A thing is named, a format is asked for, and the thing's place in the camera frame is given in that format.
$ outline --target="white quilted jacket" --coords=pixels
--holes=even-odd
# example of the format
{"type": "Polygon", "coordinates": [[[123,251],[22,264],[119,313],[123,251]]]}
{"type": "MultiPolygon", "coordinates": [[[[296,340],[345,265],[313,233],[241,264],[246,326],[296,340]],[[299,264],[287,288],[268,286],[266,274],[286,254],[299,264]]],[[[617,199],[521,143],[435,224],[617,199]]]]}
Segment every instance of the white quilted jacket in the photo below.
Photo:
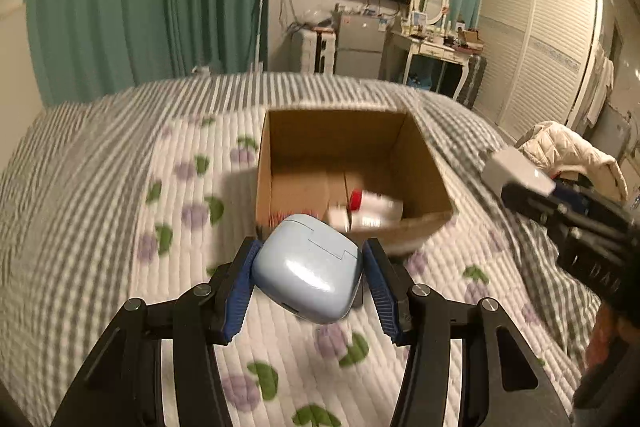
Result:
{"type": "Polygon", "coordinates": [[[596,192],[619,203],[626,201],[626,183],[616,159],[558,122],[536,124],[516,148],[552,178],[563,171],[580,172],[596,192]]]}

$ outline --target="louvered door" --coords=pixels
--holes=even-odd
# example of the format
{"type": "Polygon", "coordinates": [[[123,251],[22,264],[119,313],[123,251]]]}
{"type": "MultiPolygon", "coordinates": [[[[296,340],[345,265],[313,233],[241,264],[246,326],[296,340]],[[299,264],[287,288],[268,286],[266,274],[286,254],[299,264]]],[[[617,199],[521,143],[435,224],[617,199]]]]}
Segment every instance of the louvered door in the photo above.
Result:
{"type": "Polygon", "coordinates": [[[596,2],[536,0],[522,68],[498,121],[514,138],[541,121],[566,121],[590,54],[596,2]]]}
{"type": "Polygon", "coordinates": [[[522,54],[532,0],[482,0],[480,35],[486,69],[474,109],[497,123],[522,54]]]}

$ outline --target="open cardboard box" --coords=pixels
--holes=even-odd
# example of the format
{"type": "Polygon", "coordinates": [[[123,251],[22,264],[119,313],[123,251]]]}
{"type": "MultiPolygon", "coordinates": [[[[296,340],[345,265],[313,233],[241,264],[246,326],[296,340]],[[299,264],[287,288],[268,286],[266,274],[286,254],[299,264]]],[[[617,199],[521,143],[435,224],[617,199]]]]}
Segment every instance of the open cardboard box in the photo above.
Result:
{"type": "Polygon", "coordinates": [[[358,247],[377,237],[387,254],[420,245],[451,217],[447,190],[414,118],[372,110],[270,110],[264,119],[255,219],[258,237],[271,214],[347,206],[354,188],[404,203],[399,223],[347,233],[358,247]]]}

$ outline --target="wardrobe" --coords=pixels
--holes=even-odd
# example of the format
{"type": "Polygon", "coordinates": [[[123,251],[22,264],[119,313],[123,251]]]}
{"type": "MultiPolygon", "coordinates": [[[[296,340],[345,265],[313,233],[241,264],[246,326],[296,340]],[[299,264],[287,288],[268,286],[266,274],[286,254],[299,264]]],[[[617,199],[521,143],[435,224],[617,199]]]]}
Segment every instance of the wardrobe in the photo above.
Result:
{"type": "Polygon", "coordinates": [[[514,139],[554,120],[575,128],[602,26],[603,0],[482,0],[486,70],[474,110],[514,139]]]}

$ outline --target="bed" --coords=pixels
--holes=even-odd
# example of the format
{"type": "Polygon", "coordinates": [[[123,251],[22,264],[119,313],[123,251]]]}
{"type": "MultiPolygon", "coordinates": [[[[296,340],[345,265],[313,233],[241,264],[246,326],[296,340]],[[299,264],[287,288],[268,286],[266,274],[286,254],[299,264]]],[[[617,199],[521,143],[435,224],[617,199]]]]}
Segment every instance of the bed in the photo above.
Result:
{"type": "MultiPolygon", "coordinates": [[[[414,114],[456,215],[406,260],[409,272],[449,299],[497,298],[570,409],[599,301],[555,268],[543,230],[481,183],[479,152],[506,146],[489,125],[444,96],[396,84],[205,68],[48,110],[2,175],[0,380],[34,427],[50,424],[129,296],[176,298],[252,235],[261,118],[268,107],[295,105],[414,114]],[[196,156],[206,160],[190,164],[196,156]],[[200,213],[196,200],[206,205],[200,213]]],[[[259,291],[241,333],[216,348],[234,425],[257,427],[388,425],[406,354],[382,333],[370,296],[319,327],[259,291]]],[[[174,427],[169,342],[162,357],[166,424],[174,427]]],[[[447,426],[457,425],[460,363],[454,343],[447,426]]]]}

